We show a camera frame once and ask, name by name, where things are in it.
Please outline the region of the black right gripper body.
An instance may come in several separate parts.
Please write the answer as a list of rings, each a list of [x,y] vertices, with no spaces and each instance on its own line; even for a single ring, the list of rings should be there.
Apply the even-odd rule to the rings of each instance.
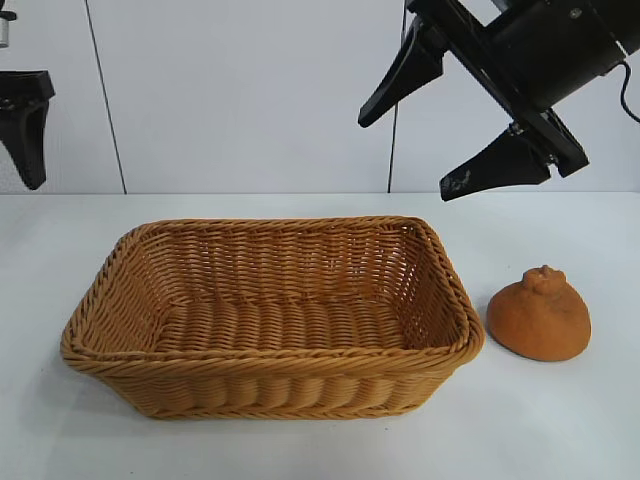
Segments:
[[[567,177],[589,163],[553,107],[627,57],[624,1],[502,1],[482,25],[458,1],[411,1],[449,51],[501,105],[547,166]]]

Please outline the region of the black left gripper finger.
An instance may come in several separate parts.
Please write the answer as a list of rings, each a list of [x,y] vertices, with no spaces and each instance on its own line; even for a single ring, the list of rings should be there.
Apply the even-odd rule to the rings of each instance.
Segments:
[[[46,181],[44,132],[54,96],[46,70],[1,72],[1,142],[30,190]]]

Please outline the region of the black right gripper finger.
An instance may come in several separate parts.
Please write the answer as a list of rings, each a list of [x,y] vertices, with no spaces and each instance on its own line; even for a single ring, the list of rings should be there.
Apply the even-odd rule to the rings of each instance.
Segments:
[[[358,124],[371,126],[401,100],[442,76],[444,54],[440,30],[415,16],[387,73],[360,108]]]
[[[503,132],[439,182],[443,201],[495,188],[539,185],[551,178],[536,146],[524,135]]]

